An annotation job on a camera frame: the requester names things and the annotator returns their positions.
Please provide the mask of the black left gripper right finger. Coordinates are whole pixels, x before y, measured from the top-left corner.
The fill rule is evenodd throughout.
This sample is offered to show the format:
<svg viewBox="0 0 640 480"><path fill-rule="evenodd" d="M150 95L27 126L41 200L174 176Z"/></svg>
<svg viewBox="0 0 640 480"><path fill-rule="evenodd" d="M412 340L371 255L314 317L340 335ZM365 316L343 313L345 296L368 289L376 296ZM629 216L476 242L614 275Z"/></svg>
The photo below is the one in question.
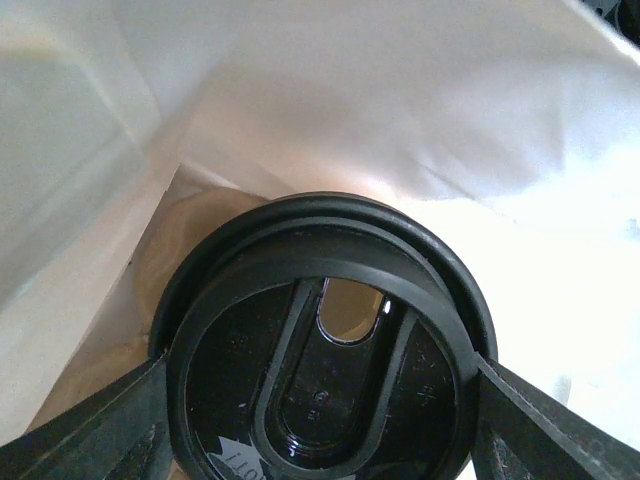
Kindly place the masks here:
<svg viewBox="0 0 640 480"><path fill-rule="evenodd" d="M478 479L637 479L639 452L492 360L477 358Z"/></svg>

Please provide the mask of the orange paper bag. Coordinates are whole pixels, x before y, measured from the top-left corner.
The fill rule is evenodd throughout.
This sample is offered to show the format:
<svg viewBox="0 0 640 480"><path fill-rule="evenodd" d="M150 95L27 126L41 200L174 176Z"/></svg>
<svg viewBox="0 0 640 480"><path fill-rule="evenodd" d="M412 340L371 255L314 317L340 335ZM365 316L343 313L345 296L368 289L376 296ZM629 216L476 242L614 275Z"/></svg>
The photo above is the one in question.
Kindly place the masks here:
<svg viewBox="0 0 640 480"><path fill-rule="evenodd" d="M492 361L639 452L637 2L3 2L1 447L187 186L401 212Z"/></svg>

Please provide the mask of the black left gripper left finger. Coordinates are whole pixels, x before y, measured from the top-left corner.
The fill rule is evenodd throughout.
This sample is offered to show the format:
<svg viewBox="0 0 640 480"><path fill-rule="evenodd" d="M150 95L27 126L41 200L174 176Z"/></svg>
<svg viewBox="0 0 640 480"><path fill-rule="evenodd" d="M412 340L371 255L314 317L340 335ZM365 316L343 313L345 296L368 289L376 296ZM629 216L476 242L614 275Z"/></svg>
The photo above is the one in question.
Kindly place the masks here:
<svg viewBox="0 0 640 480"><path fill-rule="evenodd" d="M1 447L3 479L166 479L166 362L139 365Z"/></svg>

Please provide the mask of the single pulp cup carrier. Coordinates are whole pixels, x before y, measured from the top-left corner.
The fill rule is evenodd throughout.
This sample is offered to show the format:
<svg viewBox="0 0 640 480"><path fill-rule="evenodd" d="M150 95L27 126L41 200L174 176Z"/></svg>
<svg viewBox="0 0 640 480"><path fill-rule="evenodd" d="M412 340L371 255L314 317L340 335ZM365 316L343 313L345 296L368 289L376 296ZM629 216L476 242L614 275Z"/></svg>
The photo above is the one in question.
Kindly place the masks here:
<svg viewBox="0 0 640 480"><path fill-rule="evenodd" d="M217 228L266 202L221 186L166 193L38 418L68 410L147 361L156 309L184 259Z"/></svg>

